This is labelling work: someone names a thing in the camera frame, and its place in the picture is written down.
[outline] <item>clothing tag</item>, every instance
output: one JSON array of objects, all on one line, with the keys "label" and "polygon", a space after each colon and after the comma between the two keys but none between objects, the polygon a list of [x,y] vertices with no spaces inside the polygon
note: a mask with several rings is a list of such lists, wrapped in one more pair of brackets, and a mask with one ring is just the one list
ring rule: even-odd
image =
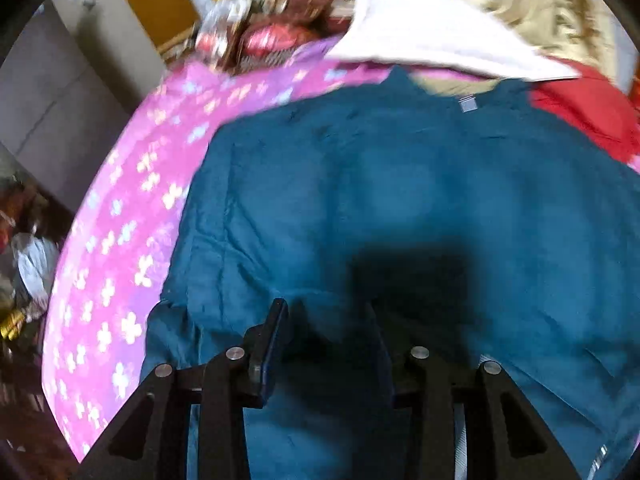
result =
[{"label": "clothing tag", "polygon": [[460,107],[463,112],[471,112],[478,110],[478,104],[476,104],[476,98],[473,95],[468,95],[460,99]]}]

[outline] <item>silver rivet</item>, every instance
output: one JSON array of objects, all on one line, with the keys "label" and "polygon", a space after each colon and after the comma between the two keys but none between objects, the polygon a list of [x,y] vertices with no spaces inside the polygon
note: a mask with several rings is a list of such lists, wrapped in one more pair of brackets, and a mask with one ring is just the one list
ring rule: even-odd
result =
[{"label": "silver rivet", "polygon": [[502,371],[502,367],[495,361],[485,361],[482,366],[484,371],[491,375],[497,375]]},{"label": "silver rivet", "polygon": [[416,359],[426,359],[429,357],[429,349],[424,346],[414,346],[411,348],[411,355]]},{"label": "silver rivet", "polygon": [[226,357],[227,359],[231,359],[232,361],[242,359],[244,357],[244,348],[240,346],[233,346],[226,351]]},{"label": "silver rivet", "polygon": [[171,365],[168,365],[167,363],[158,365],[156,367],[156,377],[168,377],[171,375],[171,373],[174,371],[173,368],[171,368]]}]

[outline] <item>red cloth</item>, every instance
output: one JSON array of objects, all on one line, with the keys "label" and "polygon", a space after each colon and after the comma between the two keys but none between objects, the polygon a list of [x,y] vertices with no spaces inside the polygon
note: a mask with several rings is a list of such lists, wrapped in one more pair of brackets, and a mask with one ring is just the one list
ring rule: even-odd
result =
[{"label": "red cloth", "polygon": [[564,119],[610,156],[628,163],[640,152],[638,116],[631,102],[596,69],[561,61],[579,70],[582,77],[536,84],[530,93],[531,104]]}]

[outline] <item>blue garment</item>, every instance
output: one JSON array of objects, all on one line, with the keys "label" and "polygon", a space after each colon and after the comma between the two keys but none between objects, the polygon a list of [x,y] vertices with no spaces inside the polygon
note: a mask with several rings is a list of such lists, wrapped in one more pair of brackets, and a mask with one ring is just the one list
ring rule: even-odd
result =
[{"label": "blue garment", "polygon": [[245,117],[194,176],[142,376],[207,362],[292,310],[255,480],[401,479],[369,306],[445,359],[500,361],[578,472],[612,478],[640,428],[638,176],[514,80],[463,113],[400,69]]}]

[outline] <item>pink fabric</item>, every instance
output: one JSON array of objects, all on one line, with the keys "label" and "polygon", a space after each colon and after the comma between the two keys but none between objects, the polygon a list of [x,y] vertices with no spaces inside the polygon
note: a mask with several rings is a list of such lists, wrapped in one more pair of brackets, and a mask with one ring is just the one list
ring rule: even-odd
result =
[{"label": "pink fabric", "polygon": [[228,78],[190,62],[145,99],[74,220],[50,300],[42,383],[80,460],[138,385],[145,321],[159,299],[191,178],[216,129],[341,85],[380,82],[388,71],[305,57]]}]

